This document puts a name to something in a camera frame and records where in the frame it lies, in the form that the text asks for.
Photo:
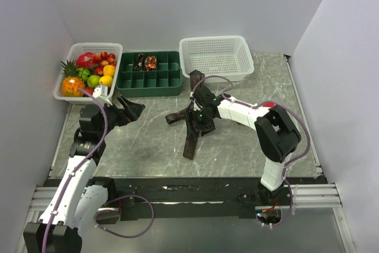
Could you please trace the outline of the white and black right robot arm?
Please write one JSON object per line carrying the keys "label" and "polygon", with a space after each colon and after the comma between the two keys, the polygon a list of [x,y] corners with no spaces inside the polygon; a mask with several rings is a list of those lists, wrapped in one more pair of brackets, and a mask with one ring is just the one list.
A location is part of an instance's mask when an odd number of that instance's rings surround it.
{"label": "white and black right robot arm", "polygon": [[265,155],[264,172],[258,184],[261,203],[273,204],[282,196],[285,163],[301,142],[301,134],[287,111],[274,104],[253,106],[228,94],[215,95],[206,86],[197,86],[184,111],[187,135],[183,156],[193,159],[198,137],[213,132],[214,119],[235,121],[256,131]]}

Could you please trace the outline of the brown floral necktie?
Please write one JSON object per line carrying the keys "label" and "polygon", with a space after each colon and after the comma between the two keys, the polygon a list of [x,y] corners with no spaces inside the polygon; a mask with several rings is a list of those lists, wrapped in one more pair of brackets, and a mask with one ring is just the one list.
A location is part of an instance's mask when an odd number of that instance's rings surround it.
{"label": "brown floral necktie", "polygon": [[165,116],[165,119],[168,124],[185,120],[187,134],[185,138],[184,150],[182,155],[184,158],[193,160],[200,132],[195,128],[194,123],[194,100],[192,98],[190,98],[190,100],[190,104],[185,109],[182,109],[181,111],[176,113],[170,113]]}

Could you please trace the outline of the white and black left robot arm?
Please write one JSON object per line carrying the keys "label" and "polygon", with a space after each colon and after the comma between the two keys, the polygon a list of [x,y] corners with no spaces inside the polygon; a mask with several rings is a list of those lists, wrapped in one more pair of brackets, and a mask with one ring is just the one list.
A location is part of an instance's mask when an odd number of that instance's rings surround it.
{"label": "white and black left robot arm", "polygon": [[63,178],[38,221],[24,228],[28,252],[80,252],[82,235],[98,209],[116,202],[114,180],[94,176],[105,137],[113,128],[136,121],[145,109],[123,96],[117,99],[121,107],[97,102],[81,108]]}

